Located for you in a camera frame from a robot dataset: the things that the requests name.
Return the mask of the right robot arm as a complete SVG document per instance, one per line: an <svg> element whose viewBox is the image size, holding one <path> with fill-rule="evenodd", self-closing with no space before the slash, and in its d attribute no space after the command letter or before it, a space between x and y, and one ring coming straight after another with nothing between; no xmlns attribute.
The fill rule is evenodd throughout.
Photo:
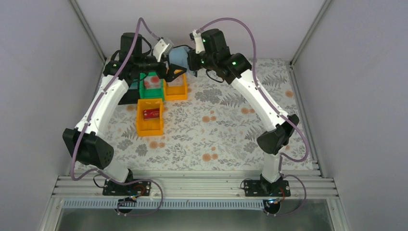
<svg viewBox="0 0 408 231"><path fill-rule="evenodd" d="M265 153L261 181L269 184L280 181L282 173L279 151L288 144L294 133L294 127L299 123L298 116L288 114L268 94L244 55L230 52L221 30L194 30L190 37L195 43L195 49L188 52L189 69L214 71L248 101L266 130L256 140Z"/></svg>

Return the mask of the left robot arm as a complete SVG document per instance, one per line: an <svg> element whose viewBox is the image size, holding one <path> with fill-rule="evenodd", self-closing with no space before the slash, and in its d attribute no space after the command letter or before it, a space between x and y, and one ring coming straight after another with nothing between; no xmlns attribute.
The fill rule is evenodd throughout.
<svg viewBox="0 0 408 231"><path fill-rule="evenodd" d="M145 38L137 33L124 33L120 49L105 66L99 90L82 119L74 128L63 132L63 141L72 157L71 179L75 177L75 163L91 166L108 181L118 185L130 185L133 174L130 169L114 160L114 148L103 139L103 133L120 103L134 81L141 82L140 75L155 72L167 82L187 72L188 45L174 46L165 38L158 38L155 46L148 43L148 51L142 51Z"/></svg>

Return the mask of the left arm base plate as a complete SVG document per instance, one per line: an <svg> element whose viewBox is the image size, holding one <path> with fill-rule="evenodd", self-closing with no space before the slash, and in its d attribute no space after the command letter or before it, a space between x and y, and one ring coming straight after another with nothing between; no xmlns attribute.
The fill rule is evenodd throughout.
<svg viewBox="0 0 408 231"><path fill-rule="evenodd" d="M102 194L104 196L149 196L151 182L138 181L130 185L119 185L106 180Z"/></svg>

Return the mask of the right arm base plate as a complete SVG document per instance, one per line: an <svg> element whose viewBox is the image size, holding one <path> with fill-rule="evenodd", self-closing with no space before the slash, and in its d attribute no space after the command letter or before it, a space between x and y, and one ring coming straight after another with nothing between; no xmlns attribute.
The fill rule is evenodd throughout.
<svg viewBox="0 0 408 231"><path fill-rule="evenodd" d="M290 197L291 191L289 182L281 180L274 183L261 180L245 179L241 183L246 197Z"/></svg>

